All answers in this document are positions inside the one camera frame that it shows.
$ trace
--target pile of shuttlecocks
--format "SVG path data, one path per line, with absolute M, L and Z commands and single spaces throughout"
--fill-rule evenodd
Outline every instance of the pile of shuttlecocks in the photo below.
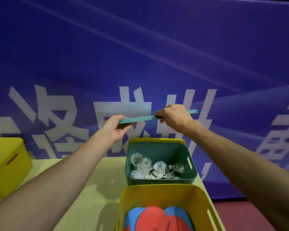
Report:
M 176 176 L 184 173 L 184 166 L 182 163 L 174 165 L 167 165 L 163 161 L 158 161 L 152 165 L 149 158 L 143 157 L 140 153 L 134 153 L 131 156 L 131 163 L 133 169 L 131 171 L 131 178 L 134 179 L 181 179 Z

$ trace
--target green bin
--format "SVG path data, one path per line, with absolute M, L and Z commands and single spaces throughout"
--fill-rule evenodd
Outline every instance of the green bin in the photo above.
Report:
M 167 165 L 182 163 L 184 165 L 184 173 L 180 175 L 181 179 L 134 179 L 130 177 L 133 165 L 131 164 L 131 156 L 134 153 L 140 153 L 143 157 L 151 159 L 152 164 L 163 161 Z M 164 139 L 164 138 L 137 138 L 129 142 L 126 162 L 125 175 L 127 184 L 147 185 L 147 184 L 192 184 L 197 177 L 197 170 L 189 151 L 182 139 Z

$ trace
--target pink floor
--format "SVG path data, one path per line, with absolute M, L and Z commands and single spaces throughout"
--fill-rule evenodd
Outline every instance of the pink floor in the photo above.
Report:
M 220 202 L 214 206 L 226 231 L 275 231 L 250 202 Z

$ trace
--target forearm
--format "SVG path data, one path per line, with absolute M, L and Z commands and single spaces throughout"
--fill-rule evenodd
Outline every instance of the forearm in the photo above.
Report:
M 280 222 L 289 220 L 288 172 L 197 122 L 186 130 L 185 135 L 207 152 L 225 176 L 275 224 L 275 228 L 282 230 Z M 282 222 L 282 225 L 284 230 L 289 230 L 285 226 L 289 222 Z
M 1 230 L 52 230 L 112 142 L 96 132 L 76 152 L 0 202 Z

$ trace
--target table surface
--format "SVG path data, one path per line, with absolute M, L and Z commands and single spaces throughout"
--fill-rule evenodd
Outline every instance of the table surface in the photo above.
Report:
M 21 185 L 60 160 L 61 159 L 32 160 L 33 168 L 22 181 Z M 120 197 L 127 187 L 124 172 L 125 160 L 126 157 L 103 158 L 93 171 L 78 198 L 60 220 L 54 231 L 114 230 Z M 209 198 L 199 176 L 196 177 L 193 184 L 199 186 Z

